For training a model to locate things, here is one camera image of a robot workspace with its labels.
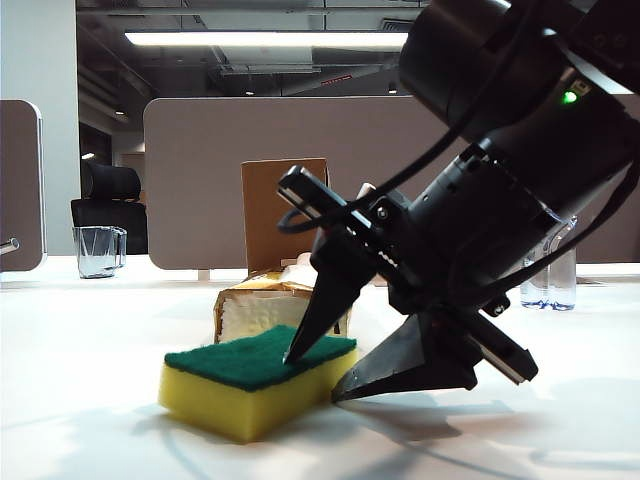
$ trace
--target white table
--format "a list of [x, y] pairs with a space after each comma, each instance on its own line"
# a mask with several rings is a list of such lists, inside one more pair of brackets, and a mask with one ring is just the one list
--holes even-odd
[[[75, 259], [2, 274], [1, 478], [640, 478], [640, 266], [579, 266], [572, 312], [515, 304], [498, 326], [540, 373], [515, 387], [486, 362], [472, 391], [326, 406], [236, 445], [156, 404], [164, 353], [208, 343], [217, 292], [243, 271], [163, 271], [129, 257], [80, 280]], [[351, 334], [369, 350], [402, 320], [367, 286]]]

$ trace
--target fluorescent light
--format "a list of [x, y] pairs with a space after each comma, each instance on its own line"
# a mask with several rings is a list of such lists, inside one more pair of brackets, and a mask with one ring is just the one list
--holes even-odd
[[401, 49], [406, 33], [397, 32], [127, 32], [140, 46], [219, 47], [369, 47]]

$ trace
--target yellow sponge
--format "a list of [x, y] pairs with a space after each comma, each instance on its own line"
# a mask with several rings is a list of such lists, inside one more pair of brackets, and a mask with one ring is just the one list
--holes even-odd
[[253, 441], [326, 402], [356, 361], [355, 340], [323, 337], [298, 362], [282, 363], [295, 329], [170, 353], [159, 403], [178, 419], [236, 441]]

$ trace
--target brown cardboard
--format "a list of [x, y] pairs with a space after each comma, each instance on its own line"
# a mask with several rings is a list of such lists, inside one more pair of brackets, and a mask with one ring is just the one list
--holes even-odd
[[296, 258], [311, 251], [315, 232], [284, 235], [276, 227], [292, 207], [277, 194], [278, 180], [293, 165], [303, 165], [323, 182], [327, 182], [327, 162], [324, 158], [261, 160], [244, 162], [242, 197], [244, 200], [244, 231], [249, 273], [280, 270], [280, 261]]

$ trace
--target office chair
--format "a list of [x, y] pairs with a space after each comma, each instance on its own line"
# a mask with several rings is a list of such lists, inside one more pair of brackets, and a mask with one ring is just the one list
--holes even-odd
[[127, 231], [127, 254], [148, 253], [147, 213], [133, 168], [81, 160], [82, 199], [71, 200], [73, 225], [116, 226]]

